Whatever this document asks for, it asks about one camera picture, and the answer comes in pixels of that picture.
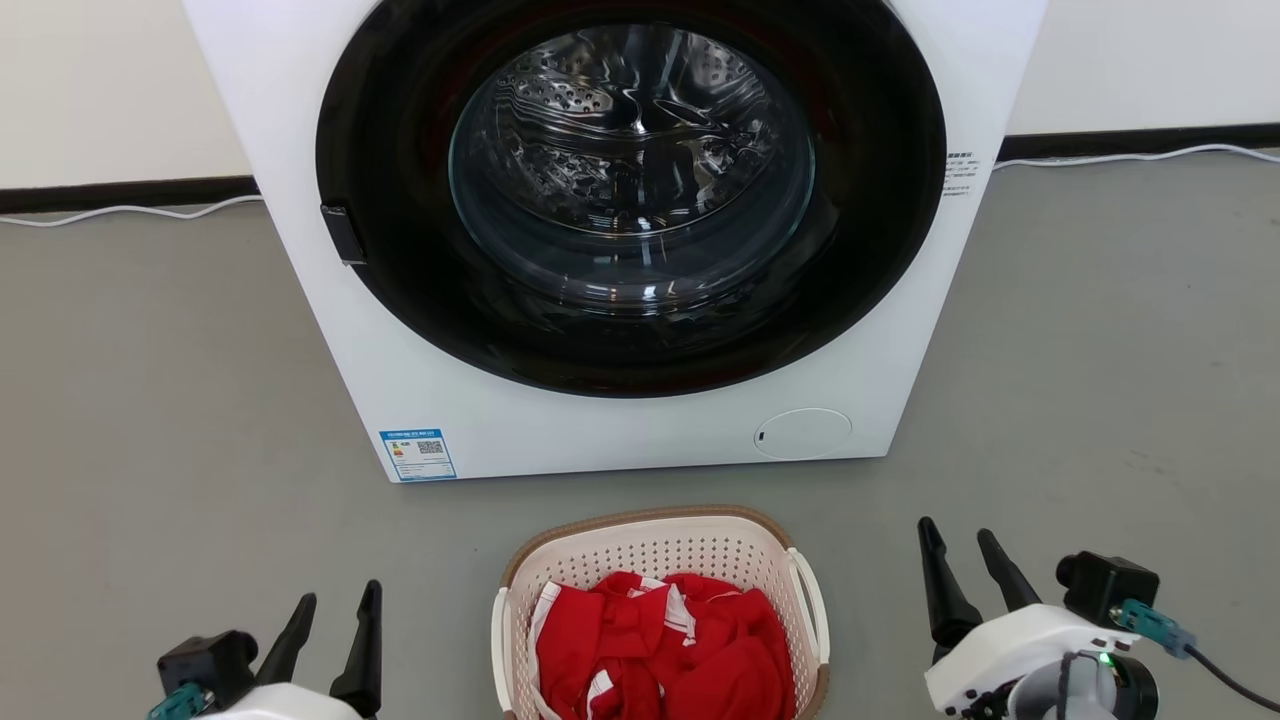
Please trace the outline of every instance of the black baseboard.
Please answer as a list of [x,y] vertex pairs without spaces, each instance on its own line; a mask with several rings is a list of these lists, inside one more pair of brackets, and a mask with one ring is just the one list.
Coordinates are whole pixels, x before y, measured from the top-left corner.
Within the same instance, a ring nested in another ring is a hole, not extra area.
[[1005,138],[1005,143],[1000,147],[1000,159],[1037,160],[1129,152],[1156,154],[1211,143],[1251,149],[1280,147],[1280,123],[1066,135],[1011,135]]
[[111,205],[209,205],[242,195],[257,195],[252,177],[116,182],[70,187],[0,190],[0,215],[77,213]]
[[[1165,128],[1065,135],[1015,135],[1005,138],[1001,160],[1084,158],[1120,152],[1169,152],[1222,142],[1242,147],[1280,147],[1280,123]],[[241,195],[257,195],[252,177],[196,178],[155,182],[81,184],[0,190],[0,215],[76,213],[110,205],[209,205]]]

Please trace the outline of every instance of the white wall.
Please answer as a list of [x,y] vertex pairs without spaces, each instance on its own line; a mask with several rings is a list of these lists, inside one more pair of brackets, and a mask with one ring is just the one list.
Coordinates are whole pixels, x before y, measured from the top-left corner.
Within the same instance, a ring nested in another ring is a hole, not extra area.
[[[1052,0],[1010,133],[1276,123],[1277,78],[1277,0]],[[4,0],[0,99],[0,188],[250,172],[179,0]]]

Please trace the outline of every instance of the washing machine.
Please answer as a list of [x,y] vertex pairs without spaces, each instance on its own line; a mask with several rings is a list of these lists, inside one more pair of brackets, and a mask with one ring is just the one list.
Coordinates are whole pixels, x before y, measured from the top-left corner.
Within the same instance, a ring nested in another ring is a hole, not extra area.
[[186,0],[393,482],[884,455],[1046,0]]

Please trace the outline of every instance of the white cable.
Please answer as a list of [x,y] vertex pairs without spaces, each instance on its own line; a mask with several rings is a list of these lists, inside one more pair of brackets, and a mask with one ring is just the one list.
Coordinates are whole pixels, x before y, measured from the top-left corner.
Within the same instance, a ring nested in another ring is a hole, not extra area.
[[1196,147],[1184,147],[1181,150],[1174,150],[1172,152],[1160,152],[1158,155],[1102,155],[1098,158],[1061,158],[1057,160],[1005,160],[1004,163],[996,163],[993,169],[998,170],[1001,168],[1009,168],[1011,165],[1027,165],[1028,168],[1070,168],[1074,165],[1096,165],[1098,163],[1115,163],[1117,160],[1167,160],[1170,158],[1180,158],[1183,155],[1190,155],[1193,152],[1207,152],[1211,150],[1220,150],[1224,152],[1235,152],[1236,155],[1245,155],[1256,160],[1265,160],[1267,163],[1280,163],[1280,155],[1267,155],[1266,152],[1258,152],[1257,150],[1248,150],[1245,147],[1239,147],[1236,145],[1197,145]]
[[161,218],[173,218],[174,220],[197,220],[205,215],[210,215],[221,210],[223,208],[230,208],[232,205],[239,205],[241,202],[259,202],[262,200],[261,195],[244,195],[242,197],[232,197],[230,200],[223,200],[216,205],[210,205],[198,213],[191,213],[184,215],[182,213],[174,213],[170,210],[157,210],[155,208],[138,208],[137,205],[116,205],[114,208],[99,208],[97,210],[90,210],[88,213],[82,213],[79,215],[72,215],[70,218],[63,218],[61,220],[52,220],[49,223],[40,223],[36,220],[19,220],[18,218],[0,218],[0,223],[9,225],[22,225],[24,228],[60,228],[63,225],[69,225],[72,223],[78,223],[81,220],[87,220],[90,218],[97,218],[99,215],[109,215],[111,213],[143,213],[147,215],[160,215]]

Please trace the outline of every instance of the door glass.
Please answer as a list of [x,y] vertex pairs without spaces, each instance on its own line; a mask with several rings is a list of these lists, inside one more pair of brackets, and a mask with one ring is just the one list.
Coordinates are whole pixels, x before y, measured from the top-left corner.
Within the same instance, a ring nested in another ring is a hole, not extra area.
[[561,305],[631,316],[741,287],[791,238],[813,176],[781,82],[667,24],[511,59],[467,104],[449,160],[462,220],[499,266]]

